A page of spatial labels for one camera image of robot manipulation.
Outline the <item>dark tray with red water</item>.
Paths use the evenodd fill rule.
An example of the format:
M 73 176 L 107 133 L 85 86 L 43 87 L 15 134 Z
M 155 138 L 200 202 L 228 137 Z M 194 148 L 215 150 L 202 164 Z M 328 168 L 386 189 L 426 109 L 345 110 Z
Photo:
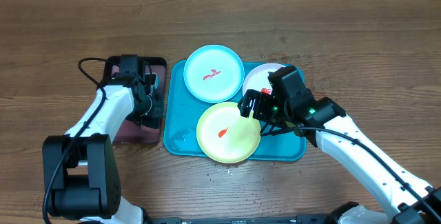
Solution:
M 135 81 L 134 78 L 123 77 L 119 73 L 121 56 L 112 56 L 107 59 L 105 69 L 103 73 L 102 82 L 109 83 L 110 81 L 121 82 L 124 86 L 131 86 Z M 163 99 L 165 101 L 165 80 L 167 74 L 167 63 L 164 58 L 159 57 L 160 64 L 153 66 L 153 71 L 157 73 L 160 83 L 161 91 L 163 92 Z M 163 116 L 165 112 L 165 104 L 163 101 Z M 133 113 L 129 114 L 122 122 L 116 136 L 114 138 L 115 143 L 135 143 L 135 144 L 155 144 L 160 141 L 161 137 L 161 124 L 159 128 L 147 128 L 144 126 L 138 126 L 136 124 L 136 109 Z

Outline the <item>teal plastic tray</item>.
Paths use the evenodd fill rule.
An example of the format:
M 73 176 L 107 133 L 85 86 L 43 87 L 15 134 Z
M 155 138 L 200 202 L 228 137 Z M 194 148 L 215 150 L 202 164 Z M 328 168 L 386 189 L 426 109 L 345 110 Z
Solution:
M 220 163 L 245 159 L 297 161 L 307 149 L 307 141 L 293 133 L 259 135 L 262 122 L 240 116 L 238 92 L 226 103 L 197 99 L 184 82 L 185 61 L 178 62 L 170 78 L 163 143 L 169 152 L 182 156 L 208 156 Z

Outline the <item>yellow plate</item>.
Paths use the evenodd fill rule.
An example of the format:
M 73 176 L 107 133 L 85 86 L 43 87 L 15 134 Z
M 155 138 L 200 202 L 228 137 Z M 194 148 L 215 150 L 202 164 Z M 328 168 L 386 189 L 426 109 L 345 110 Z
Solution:
M 219 163 L 239 163 L 260 144 L 260 123 L 240 115 L 234 102 L 217 103 L 201 115 L 196 140 L 203 153 Z

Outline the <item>light blue plate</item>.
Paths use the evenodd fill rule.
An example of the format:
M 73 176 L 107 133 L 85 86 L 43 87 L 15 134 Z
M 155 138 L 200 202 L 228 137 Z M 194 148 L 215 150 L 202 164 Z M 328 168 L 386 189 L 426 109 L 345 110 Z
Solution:
M 205 45 L 185 62 L 183 80 L 189 92 L 207 103 L 231 99 L 242 88 L 245 69 L 240 57 L 223 45 Z

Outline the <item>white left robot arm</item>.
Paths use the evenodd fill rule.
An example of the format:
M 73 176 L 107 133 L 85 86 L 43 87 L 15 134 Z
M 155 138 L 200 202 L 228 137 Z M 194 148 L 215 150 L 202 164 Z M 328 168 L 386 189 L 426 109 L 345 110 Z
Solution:
M 112 144 L 126 119 L 154 116 L 159 80 L 111 78 L 99 86 L 83 117 L 65 134 L 43 142 L 43 220 L 147 223 L 147 212 L 121 193 Z

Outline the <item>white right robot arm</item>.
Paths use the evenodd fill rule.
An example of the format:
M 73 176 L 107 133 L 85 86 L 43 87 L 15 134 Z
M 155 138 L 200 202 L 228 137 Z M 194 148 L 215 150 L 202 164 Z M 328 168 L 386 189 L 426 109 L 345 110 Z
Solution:
M 315 100 L 310 89 L 248 90 L 238 102 L 243 117 L 270 125 L 263 136 L 293 132 L 343 165 L 377 200 L 382 212 L 348 202 L 327 223 L 439 223 L 440 190 L 397 164 L 329 98 Z

